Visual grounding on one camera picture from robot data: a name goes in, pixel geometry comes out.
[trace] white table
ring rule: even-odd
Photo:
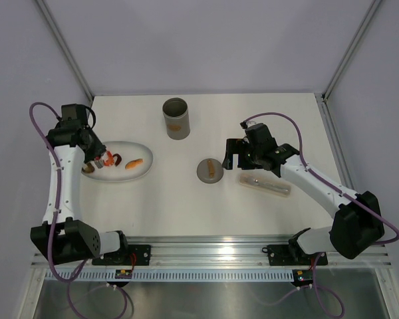
[[[82,177],[83,221],[98,231],[122,230],[126,236],[290,235],[306,227],[325,227],[332,219],[316,202],[292,186],[288,198],[238,183],[240,169],[225,171],[212,185],[196,176],[205,158],[223,160],[227,138],[244,136],[239,123],[262,112],[281,112],[301,129],[305,157],[323,173],[340,180],[313,94],[181,95],[189,107],[191,134],[171,140],[162,104],[174,96],[98,96],[94,131],[103,141],[126,140],[154,153],[141,179],[106,183]],[[257,119],[279,144],[298,147],[294,127],[283,118]],[[276,177],[263,170],[250,171]]]

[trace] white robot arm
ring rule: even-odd
[[[84,163],[100,161],[106,153],[105,145],[97,138],[87,122],[86,106],[69,104],[62,106],[62,118],[46,137],[59,160],[51,159],[49,200],[43,223],[31,229],[31,241],[48,258],[48,240],[56,211],[55,201],[60,197],[55,221],[52,256],[55,265],[95,259],[104,254],[124,253],[128,243],[121,231],[99,233],[83,223],[80,213],[80,176]],[[61,171],[61,183],[58,184]]]
[[[278,146],[266,125],[247,127],[243,122],[241,126],[246,137],[226,141],[223,168],[232,169],[233,154],[238,154],[239,168],[272,171],[277,177],[301,188],[334,219],[332,227],[304,229],[289,240],[288,251],[295,260],[329,251],[353,259],[383,236],[382,222],[346,198],[353,198],[380,215],[378,200],[373,194],[368,191],[358,194],[332,181],[305,162],[293,146]]]

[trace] round lid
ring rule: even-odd
[[[198,164],[197,176],[204,183],[217,183],[223,177],[221,163],[216,159],[206,158]]]

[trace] gray can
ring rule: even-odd
[[[181,98],[171,98],[162,106],[167,135],[173,140],[182,140],[191,132],[188,105]]]

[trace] gray wall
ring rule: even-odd
[[[371,0],[47,0],[96,95],[322,92]]]
[[[86,103],[30,0],[0,1],[0,319],[15,318],[49,193],[49,157],[29,121],[34,101]],[[54,116],[35,112],[46,130]]]
[[[329,107],[354,182],[399,227],[399,0],[383,4]],[[399,242],[387,249],[399,278]]]

